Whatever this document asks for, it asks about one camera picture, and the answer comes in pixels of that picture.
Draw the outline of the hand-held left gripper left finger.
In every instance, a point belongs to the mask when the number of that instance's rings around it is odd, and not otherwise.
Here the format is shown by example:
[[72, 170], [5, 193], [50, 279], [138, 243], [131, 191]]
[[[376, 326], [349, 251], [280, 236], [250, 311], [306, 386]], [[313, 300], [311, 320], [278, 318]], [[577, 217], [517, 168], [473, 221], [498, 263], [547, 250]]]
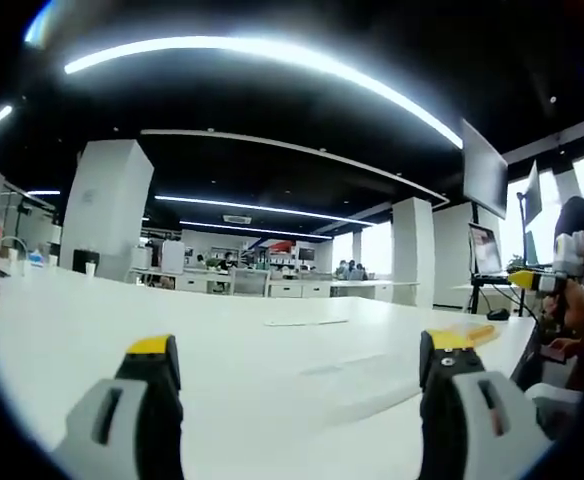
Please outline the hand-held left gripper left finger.
[[176, 338], [135, 342], [70, 410], [54, 461], [71, 479], [182, 479], [180, 390]]

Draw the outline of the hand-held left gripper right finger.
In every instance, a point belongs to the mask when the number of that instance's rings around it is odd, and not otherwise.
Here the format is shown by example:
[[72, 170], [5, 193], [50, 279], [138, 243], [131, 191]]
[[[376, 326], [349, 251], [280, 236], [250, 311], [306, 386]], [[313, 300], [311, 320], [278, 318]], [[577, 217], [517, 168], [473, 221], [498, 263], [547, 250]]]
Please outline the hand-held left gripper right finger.
[[533, 402], [454, 331], [421, 333], [419, 385], [421, 479], [522, 479], [551, 446]]

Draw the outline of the person's right hand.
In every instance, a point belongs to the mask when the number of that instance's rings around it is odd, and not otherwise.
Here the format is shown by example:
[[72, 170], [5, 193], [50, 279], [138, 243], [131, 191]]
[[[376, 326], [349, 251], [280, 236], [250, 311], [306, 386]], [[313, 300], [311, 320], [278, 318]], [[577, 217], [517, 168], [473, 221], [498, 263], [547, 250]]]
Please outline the person's right hand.
[[565, 327], [584, 339], [584, 289], [575, 281], [568, 280], [562, 298], [565, 300]]

